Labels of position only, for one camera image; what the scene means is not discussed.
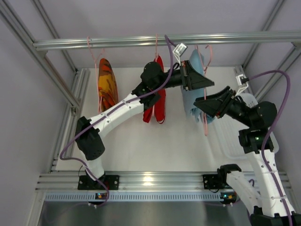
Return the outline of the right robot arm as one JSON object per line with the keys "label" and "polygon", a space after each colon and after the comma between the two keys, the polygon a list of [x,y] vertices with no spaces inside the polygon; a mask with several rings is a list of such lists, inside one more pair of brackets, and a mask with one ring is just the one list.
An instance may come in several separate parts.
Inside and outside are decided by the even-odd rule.
{"label": "right robot arm", "polygon": [[270,138],[272,126],[278,119],[275,104],[261,102],[249,107],[230,87],[196,98],[194,105],[210,117],[225,115],[247,126],[238,139],[254,171],[257,191],[236,164],[222,165],[217,173],[222,185],[232,188],[245,205],[253,226],[299,226],[301,215],[286,196],[275,161]]}

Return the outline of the pink hanger of blue garment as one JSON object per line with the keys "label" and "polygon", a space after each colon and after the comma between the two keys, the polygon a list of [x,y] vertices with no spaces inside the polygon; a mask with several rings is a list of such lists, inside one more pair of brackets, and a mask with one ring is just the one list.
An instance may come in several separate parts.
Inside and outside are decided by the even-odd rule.
{"label": "pink hanger of blue garment", "polygon": [[[213,49],[212,49],[212,46],[207,44],[205,49],[209,49],[210,50],[210,57],[209,57],[209,61],[207,63],[206,66],[204,66],[204,63],[203,63],[203,60],[202,60],[202,57],[201,57],[201,52],[198,48],[198,45],[195,45],[195,49],[197,50],[198,52],[198,55],[199,55],[199,58],[200,58],[200,62],[201,62],[201,66],[202,66],[202,69],[203,69],[203,72],[204,72],[204,76],[206,77],[206,73],[207,73],[207,69],[209,67],[209,65],[211,64],[211,61],[212,61],[212,58],[213,58]],[[204,129],[204,135],[207,137],[208,136],[208,122],[207,122],[207,116],[205,113],[202,113],[202,123],[203,123],[203,129]]]}

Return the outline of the red trousers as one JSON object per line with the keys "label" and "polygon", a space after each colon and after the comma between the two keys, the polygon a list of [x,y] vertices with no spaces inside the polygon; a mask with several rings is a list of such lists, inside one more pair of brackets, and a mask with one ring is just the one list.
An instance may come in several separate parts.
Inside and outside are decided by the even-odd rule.
{"label": "red trousers", "polygon": [[154,106],[147,109],[143,113],[143,121],[149,123],[152,117],[156,118],[157,123],[163,124],[166,118],[166,90],[161,89],[158,91],[160,95],[159,101]]}

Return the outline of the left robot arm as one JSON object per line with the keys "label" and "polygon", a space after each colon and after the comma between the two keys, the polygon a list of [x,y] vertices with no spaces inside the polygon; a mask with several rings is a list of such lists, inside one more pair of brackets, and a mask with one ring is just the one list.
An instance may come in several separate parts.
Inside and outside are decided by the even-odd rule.
{"label": "left robot arm", "polygon": [[211,87],[214,82],[197,72],[190,61],[175,63],[163,72],[157,62],[149,62],[141,74],[141,83],[126,98],[92,118],[82,116],[76,127],[76,144],[84,157],[86,174],[91,180],[102,181],[105,175],[101,155],[105,151],[102,139],[118,125],[155,105],[160,99],[158,88],[181,86],[184,90]]}

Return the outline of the pink hanger of red trousers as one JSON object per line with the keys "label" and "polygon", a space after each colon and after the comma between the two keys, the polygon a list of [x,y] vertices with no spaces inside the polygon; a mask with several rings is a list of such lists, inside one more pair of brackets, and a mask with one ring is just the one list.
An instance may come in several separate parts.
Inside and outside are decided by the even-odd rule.
{"label": "pink hanger of red trousers", "polygon": [[[155,40],[155,62],[158,60],[158,34],[155,35],[156,40]],[[155,105],[152,108],[152,117],[155,116]]]}

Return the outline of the light blue garment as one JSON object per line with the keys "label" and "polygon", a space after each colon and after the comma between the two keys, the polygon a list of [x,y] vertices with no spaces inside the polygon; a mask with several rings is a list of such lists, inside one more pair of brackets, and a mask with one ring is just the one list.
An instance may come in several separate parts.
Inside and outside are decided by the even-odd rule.
{"label": "light blue garment", "polygon": [[[193,69],[202,76],[204,75],[204,70],[201,64],[201,61],[203,60],[204,56],[200,55],[196,49],[193,50],[189,59],[190,64],[193,67]],[[204,97],[204,88],[186,91],[183,87],[181,87],[181,92],[186,117],[191,118],[193,116],[196,122],[202,122],[203,112],[194,105],[194,102],[197,98]]]}

